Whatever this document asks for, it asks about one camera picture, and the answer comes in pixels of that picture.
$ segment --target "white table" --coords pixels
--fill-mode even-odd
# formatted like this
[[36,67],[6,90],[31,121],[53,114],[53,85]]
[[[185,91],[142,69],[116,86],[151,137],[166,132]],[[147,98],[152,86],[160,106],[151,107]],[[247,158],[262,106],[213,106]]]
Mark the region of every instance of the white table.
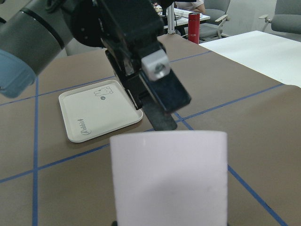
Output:
[[[210,19],[210,16],[207,16],[207,15],[200,15],[200,22],[201,21],[205,21],[205,20],[209,20]],[[174,22],[174,25],[175,26],[183,26],[183,25],[187,25],[188,26],[188,18],[187,17],[181,17],[179,19],[177,19],[175,22]]]
[[200,46],[281,83],[301,87],[301,42],[253,31]]

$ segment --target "white tray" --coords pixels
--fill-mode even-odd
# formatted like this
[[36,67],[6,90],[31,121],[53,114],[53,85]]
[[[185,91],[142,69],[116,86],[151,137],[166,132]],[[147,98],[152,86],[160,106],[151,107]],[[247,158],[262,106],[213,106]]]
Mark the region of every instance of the white tray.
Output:
[[64,92],[59,102],[67,136],[75,143],[135,124],[143,117],[115,80]]

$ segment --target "brown table surface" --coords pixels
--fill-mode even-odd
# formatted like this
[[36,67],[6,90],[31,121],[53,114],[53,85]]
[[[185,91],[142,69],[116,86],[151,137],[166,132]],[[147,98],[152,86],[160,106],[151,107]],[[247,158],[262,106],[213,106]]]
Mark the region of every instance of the brown table surface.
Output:
[[[229,225],[301,225],[301,90],[178,35],[159,37],[192,96],[178,130],[228,133]],[[68,140],[58,96],[114,79],[104,49],[55,59],[20,97],[0,96],[0,225],[110,226],[116,219],[109,137]]]

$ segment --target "printed logo on tray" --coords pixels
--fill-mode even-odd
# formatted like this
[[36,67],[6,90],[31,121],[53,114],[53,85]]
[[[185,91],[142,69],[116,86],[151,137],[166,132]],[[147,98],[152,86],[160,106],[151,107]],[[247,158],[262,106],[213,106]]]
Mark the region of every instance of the printed logo on tray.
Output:
[[82,135],[89,135],[90,133],[92,133],[92,131],[86,127],[85,121],[83,119],[78,119],[77,121],[79,123],[80,133]]
[[95,96],[100,97],[101,100],[105,100],[104,95],[112,94],[112,93],[113,93],[113,91],[110,88],[110,86],[107,86],[105,88],[101,88],[101,89],[94,92]]

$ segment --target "gray office chair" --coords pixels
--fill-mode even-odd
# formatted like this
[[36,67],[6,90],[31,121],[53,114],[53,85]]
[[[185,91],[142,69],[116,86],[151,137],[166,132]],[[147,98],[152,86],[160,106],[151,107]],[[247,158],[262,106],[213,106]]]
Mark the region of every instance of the gray office chair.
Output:
[[206,15],[210,19],[205,24],[201,24],[199,39],[200,42],[211,41],[222,38],[222,26],[229,17],[226,14],[230,0],[205,0]]
[[275,15],[268,19],[269,15],[262,15],[259,18],[265,19],[265,31],[268,24],[276,32],[287,32],[301,34],[301,3],[300,0],[277,0]]

